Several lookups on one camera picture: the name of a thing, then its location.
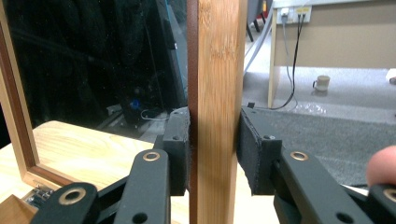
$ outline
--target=glass panel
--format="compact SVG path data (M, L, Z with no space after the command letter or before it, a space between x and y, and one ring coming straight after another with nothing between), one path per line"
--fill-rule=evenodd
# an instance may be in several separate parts
M186 105L185 1L3 2L33 127L140 138Z

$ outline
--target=white mug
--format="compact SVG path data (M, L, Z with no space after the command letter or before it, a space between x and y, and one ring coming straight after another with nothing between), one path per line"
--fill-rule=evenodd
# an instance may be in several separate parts
M330 77L318 76L317 80L312 83L312 88L315 88L317 91L326 91L329 88L329 83Z

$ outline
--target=floor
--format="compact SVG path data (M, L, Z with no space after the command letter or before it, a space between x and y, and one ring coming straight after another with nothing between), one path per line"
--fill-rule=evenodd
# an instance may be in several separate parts
M258 35L254 27L251 27L251 32ZM246 51L250 46L247 37ZM268 106L270 48L269 35L244 76L242 105L253 102L259 108ZM291 86L286 71L286 67L281 68L274 107L283 105L290 96ZM396 85L391 85L386 80L387 72L388 69L298 67L297 63L295 97L281 110L396 124ZM331 78L326 92L312 88L313 81L320 75Z

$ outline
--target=wall outlet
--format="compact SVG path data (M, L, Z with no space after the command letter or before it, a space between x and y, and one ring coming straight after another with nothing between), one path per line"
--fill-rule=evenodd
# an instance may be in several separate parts
M288 16L288 21L286 22L286 24L298 23L299 15L300 15L300 21L302 21L304 14L305 14L304 22L310 22L311 21L311 12L312 12L312 7L279 8L277 10L277 15L276 15L276 24L282 24L282 16L284 16L286 14Z

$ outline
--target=wooden tabletop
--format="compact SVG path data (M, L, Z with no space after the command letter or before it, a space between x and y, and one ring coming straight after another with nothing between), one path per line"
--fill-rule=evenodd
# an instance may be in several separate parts
M130 173L134 156L152 144L111 133L50 121L34 129L40 164L99 190ZM248 181L237 170L234 223L278 223L271 196L250 196ZM12 145L0 149L0 202L21 198L32 187L21 181ZM172 223L189 223L188 192L172 197Z

